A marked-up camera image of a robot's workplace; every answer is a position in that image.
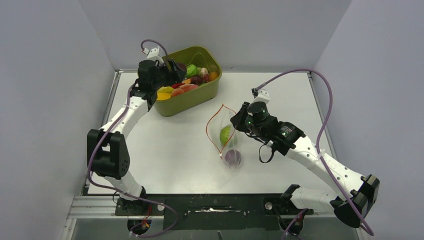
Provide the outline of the red chili pepper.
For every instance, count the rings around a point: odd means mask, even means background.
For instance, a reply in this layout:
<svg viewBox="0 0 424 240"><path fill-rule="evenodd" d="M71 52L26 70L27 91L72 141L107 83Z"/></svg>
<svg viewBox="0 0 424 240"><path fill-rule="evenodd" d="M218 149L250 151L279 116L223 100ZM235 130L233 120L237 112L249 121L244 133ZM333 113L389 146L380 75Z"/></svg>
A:
<svg viewBox="0 0 424 240"><path fill-rule="evenodd" d="M183 86L183 85L185 85L185 83L180 82L180 83L175 83L175 84L173 84L171 87L172 87L173 89L178 89L179 87L181 87L181 86Z"/></svg>

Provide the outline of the green cabbage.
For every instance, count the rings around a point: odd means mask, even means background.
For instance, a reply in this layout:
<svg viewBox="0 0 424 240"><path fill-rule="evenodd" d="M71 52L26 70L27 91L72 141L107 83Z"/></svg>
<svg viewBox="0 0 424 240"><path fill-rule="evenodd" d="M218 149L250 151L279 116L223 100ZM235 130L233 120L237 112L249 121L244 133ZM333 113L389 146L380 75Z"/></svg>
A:
<svg viewBox="0 0 424 240"><path fill-rule="evenodd" d="M227 125L221 129L219 140L223 146L235 146L238 143L237 132L232 125Z"/></svg>

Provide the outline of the clear zip top bag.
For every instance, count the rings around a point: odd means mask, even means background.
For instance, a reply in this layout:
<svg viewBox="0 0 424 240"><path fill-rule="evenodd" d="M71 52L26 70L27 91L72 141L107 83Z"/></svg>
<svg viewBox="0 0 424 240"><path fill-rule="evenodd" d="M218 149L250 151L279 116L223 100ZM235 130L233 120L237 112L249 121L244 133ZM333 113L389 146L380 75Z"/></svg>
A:
<svg viewBox="0 0 424 240"><path fill-rule="evenodd" d="M236 112L222 104L208 120L205 133L218 152L219 159L229 170L236 170L242 163L239 132L231 123Z"/></svg>

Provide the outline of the purple red onion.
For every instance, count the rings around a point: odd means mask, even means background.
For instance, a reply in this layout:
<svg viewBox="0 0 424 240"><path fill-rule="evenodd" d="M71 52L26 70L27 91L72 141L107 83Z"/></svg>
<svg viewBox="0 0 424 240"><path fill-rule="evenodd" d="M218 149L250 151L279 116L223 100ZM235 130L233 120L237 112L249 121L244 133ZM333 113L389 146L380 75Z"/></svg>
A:
<svg viewBox="0 0 424 240"><path fill-rule="evenodd" d="M230 149L225 153L224 160L229 167L236 167L241 163L241 153L238 150Z"/></svg>

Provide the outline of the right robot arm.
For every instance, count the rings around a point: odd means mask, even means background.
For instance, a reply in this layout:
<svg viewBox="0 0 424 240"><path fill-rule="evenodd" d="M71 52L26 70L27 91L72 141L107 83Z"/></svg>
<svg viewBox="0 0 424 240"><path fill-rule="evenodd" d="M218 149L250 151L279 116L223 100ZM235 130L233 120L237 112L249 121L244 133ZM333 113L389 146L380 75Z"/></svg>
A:
<svg viewBox="0 0 424 240"><path fill-rule="evenodd" d="M230 119L235 130L261 141L283 156L298 162L330 188L330 192L292 184L281 196L281 207L289 214L298 209L334 213L345 225L364 228L378 196L380 180L357 173L338 162L312 142L298 127L269 114L266 103L244 102Z"/></svg>

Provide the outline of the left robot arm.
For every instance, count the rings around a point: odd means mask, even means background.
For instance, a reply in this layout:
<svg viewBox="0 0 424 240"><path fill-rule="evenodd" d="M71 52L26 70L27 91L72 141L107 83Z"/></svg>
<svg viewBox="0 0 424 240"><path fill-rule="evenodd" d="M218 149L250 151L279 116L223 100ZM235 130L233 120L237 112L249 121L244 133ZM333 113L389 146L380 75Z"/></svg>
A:
<svg viewBox="0 0 424 240"><path fill-rule="evenodd" d="M125 103L100 129L87 134L87 178L96 187L92 173L104 178L110 190L127 201L143 201L145 188L130 173L130 154L126 138L136 123L153 107L158 90L181 83L187 74L183 64L173 59L166 63L143 60L138 64L137 78L127 90Z"/></svg>

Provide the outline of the green bumpy lime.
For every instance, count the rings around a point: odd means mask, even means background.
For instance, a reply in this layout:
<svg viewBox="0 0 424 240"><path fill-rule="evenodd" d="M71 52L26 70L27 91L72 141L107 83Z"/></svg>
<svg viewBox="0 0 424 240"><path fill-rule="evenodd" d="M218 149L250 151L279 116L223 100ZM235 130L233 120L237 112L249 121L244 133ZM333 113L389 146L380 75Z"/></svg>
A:
<svg viewBox="0 0 424 240"><path fill-rule="evenodd" d="M200 68L194 64L189 64L186 66L186 77L191 78L199 74Z"/></svg>

